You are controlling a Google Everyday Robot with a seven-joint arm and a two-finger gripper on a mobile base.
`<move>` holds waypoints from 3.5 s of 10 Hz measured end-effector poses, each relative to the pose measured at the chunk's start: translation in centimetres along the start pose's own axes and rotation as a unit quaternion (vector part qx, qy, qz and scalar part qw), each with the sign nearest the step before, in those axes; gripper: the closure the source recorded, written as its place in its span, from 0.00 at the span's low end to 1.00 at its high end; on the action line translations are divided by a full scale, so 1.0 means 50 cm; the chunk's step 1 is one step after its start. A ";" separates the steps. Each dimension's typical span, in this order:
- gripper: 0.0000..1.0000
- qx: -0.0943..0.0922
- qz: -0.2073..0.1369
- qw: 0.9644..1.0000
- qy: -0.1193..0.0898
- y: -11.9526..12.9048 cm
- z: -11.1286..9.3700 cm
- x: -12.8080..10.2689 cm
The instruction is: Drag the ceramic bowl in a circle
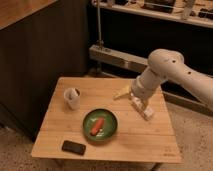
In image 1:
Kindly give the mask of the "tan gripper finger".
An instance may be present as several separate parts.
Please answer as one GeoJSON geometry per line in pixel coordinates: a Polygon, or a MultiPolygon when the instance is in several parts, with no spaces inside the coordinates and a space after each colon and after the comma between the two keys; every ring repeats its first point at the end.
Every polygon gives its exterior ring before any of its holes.
{"type": "Polygon", "coordinates": [[[115,93],[113,96],[114,100],[120,99],[120,98],[128,98],[130,96],[130,87],[125,86],[124,88],[120,89],[115,93]]]}

